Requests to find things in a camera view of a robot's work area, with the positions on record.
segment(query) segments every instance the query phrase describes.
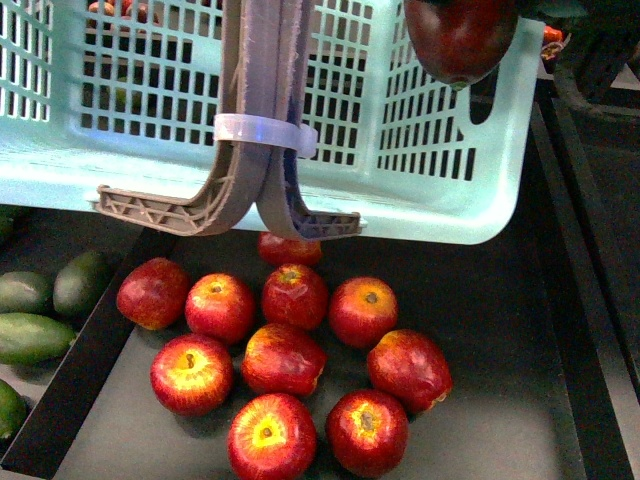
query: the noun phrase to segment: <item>plastic basket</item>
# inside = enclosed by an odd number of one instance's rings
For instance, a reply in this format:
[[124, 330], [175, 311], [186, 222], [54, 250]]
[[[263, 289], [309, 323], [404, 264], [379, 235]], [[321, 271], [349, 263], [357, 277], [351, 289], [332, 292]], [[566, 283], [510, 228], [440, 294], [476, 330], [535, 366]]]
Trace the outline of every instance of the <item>plastic basket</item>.
[[[222, 11], [148, 4], [158, 25], [79, 2], [0, 2], [0, 203], [92, 210], [103, 184], [200, 191], [218, 147]], [[358, 212], [366, 236], [474, 244], [499, 233], [515, 208], [543, 27], [520, 19], [491, 114], [474, 125], [469, 90], [415, 60], [400, 0], [316, 2], [302, 119], [318, 152], [297, 164], [306, 205]], [[266, 228], [255, 204], [232, 226]]]

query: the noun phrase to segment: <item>fruit display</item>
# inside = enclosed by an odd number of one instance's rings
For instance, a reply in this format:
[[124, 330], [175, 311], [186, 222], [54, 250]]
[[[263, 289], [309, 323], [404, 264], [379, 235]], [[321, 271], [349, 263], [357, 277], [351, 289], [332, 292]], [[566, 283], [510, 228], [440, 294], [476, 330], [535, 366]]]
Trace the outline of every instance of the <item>fruit display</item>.
[[[353, 475], [392, 471], [410, 442], [409, 415], [431, 411], [452, 390], [444, 353], [402, 325], [384, 279], [361, 271], [329, 283], [320, 259], [310, 267], [287, 263], [288, 255], [279, 257], [283, 263], [273, 252], [265, 258], [264, 238], [256, 249], [263, 262], [256, 267], [268, 266], [260, 287], [229, 263], [206, 271], [163, 257], [133, 268], [121, 283], [120, 313], [162, 342], [148, 365], [157, 401], [178, 417], [213, 415], [242, 480], [300, 478], [320, 448]], [[279, 244], [297, 251], [291, 241]], [[341, 392], [320, 420], [314, 399], [340, 370], [331, 368], [325, 342], [359, 356], [370, 387]], [[225, 426], [220, 418], [228, 414]]]

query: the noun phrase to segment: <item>dented apple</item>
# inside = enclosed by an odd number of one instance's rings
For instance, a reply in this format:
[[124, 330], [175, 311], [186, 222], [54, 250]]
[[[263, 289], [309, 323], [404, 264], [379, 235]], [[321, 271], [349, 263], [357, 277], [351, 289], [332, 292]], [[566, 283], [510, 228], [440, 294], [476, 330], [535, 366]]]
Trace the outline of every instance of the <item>dented apple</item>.
[[426, 335], [400, 329], [387, 333], [367, 355], [373, 386], [402, 402], [410, 413], [430, 410], [453, 388], [442, 350]]
[[301, 328], [270, 323], [247, 343], [240, 372], [256, 393], [311, 395], [327, 363], [327, 354]]

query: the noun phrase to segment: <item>apple stem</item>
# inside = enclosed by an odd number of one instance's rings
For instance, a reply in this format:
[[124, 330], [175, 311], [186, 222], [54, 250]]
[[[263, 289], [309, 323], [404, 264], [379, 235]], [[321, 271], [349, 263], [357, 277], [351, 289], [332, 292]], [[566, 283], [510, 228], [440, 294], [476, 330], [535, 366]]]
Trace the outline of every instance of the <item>apple stem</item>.
[[365, 430], [369, 432], [373, 430], [373, 415], [371, 415], [371, 413], [364, 412], [360, 416], [360, 420], [362, 420], [362, 426]]

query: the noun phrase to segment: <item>apple stem cavity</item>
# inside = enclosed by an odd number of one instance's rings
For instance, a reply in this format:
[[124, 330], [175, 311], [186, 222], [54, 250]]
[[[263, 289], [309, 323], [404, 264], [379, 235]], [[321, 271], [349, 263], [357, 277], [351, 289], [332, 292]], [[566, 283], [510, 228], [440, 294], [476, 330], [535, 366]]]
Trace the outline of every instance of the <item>apple stem cavity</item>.
[[294, 271], [288, 271], [287, 273], [284, 274], [284, 279], [287, 282], [290, 282], [291, 280], [295, 280], [296, 278], [298, 278], [298, 274]]
[[362, 421], [362, 426], [367, 432], [373, 431], [373, 415], [371, 412], [363, 412], [360, 416], [360, 420]]

